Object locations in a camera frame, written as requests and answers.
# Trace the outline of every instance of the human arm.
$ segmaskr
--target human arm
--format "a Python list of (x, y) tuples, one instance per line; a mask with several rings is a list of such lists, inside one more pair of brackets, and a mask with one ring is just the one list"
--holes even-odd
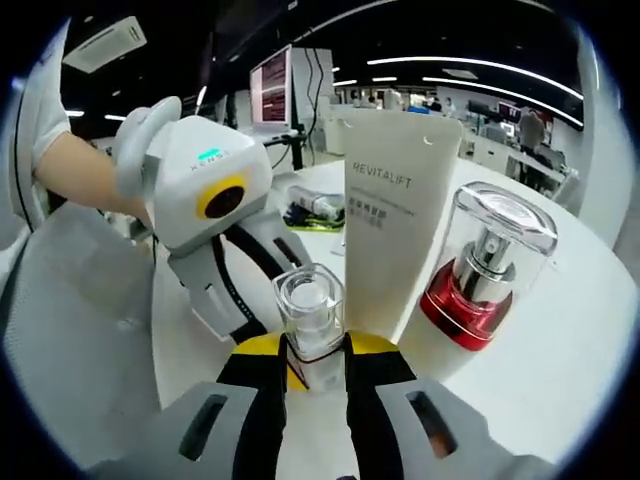
[(139, 218), (150, 226), (144, 203), (116, 188), (111, 158), (70, 132), (61, 133), (44, 152), (34, 176), (45, 188), (74, 203)]

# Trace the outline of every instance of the small bottle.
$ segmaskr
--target small bottle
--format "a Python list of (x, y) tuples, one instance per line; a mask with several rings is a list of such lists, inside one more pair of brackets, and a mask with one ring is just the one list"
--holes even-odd
[(344, 385), (344, 286), (314, 263), (286, 272), (272, 284), (289, 341), (289, 364), (311, 392)]
[(454, 195), (435, 274), (399, 342), (417, 375), (444, 381), (495, 337), (557, 243), (555, 223), (484, 182)]
[(328, 195), (294, 185), (289, 187), (289, 198), (296, 205), (327, 220), (335, 221), (344, 215), (344, 195)]

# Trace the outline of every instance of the desk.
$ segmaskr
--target desk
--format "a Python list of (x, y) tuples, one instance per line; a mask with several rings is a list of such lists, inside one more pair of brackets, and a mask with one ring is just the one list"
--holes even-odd
[(465, 131), (465, 141), (472, 142), (475, 145), (473, 156), (468, 158), (465, 156), (467, 160), (502, 173), (503, 175), (507, 170), (508, 157), (511, 156), (519, 162), (544, 173), (547, 177), (552, 178), (558, 183), (562, 183), (565, 179), (562, 173), (541, 164), (534, 158), (508, 145), (494, 142), (486, 137), (471, 133), (468, 130)]
[[(503, 175), (465, 160), (457, 162), (449, 195), (472, 180), (511, 189), (554, 218), (559, 242), (548, 267), (498, 337), (445, 386), (482, 413), (492, 437), (513, 453), (560, 462), (588, 431), (616, 384), (629, 339), (635, 335), (635, 284), (613, 252), (560, 206)], [(341, 192), (343, 165), (334, 162), (278, 177), (269, 201), (282, 202), (293, 183)], [(442, 238), (443, 226), (436, 237)], [(344, 259), (330, 253), (335, 236), (305, 232), (300, 237), (311, 258), (344, 281)], [(260, 312), (260, 319), (277, 325), (279, 314), (269, 281), (250, 282), (249, 272), (257, 267), (233, 248), (227, 252), (230, 273), (249, 306)], [(154, 280), (152, 329), (156, 380), (164, 408), (196, 383), (215, 381), (233, 345), (221, 344), (193, 316), (186, 292), (163, 258), (166, 252), (160, 252)], [(435, 260), (435, 254), (429, 256), (419, 284), (426, 284)], [(420, 290), (416, 288), (414, 298)], [(412, 307), (408, 305), (399, 320), (395, 340)], [(292, 478), (296, 465), (306, 461), (305, 471), (315, 471), (318, 479), (353, 473), (355, 459), (341, 410), (346, 399), (326, 399), (324, 405), (331, 405), (326, 408), (317, 406), (322, 399), (305, 403), (304, 396), (294, 397), (287, 394), (287, 408), (296, 413), (289, 416), (279, 478)], [(300, 426), (305, 415), (316, 428), (313, 436)], [(291, 440), (294, 431), (295, 442)]]

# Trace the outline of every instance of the green indicator light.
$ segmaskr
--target green indicator light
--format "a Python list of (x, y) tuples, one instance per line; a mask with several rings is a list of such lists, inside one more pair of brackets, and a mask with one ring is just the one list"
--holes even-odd
[(198, 160), (206, 160), (209, 157), (213, 157), (214, 155), (217, 155), (219, 152), (220, 152), (219, 148), (212, 148), (211, 150), (207, 150), (206, 152), (198, 155)]

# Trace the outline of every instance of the white sleeve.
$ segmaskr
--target white sleeve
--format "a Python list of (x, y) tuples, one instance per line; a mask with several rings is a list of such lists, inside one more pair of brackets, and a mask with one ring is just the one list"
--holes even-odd
[(51, 40), (30, 75), (30, 78), (34, 75), (40, 76), (38, 79), (40, 81), (35, 84), (42, 88), (31, 157), (32, 170), (36, 169), (44, 153), (60, 134), (71, 130), (69, 118), (60, 98), (62, 56), (68, 28), (67, 22)]

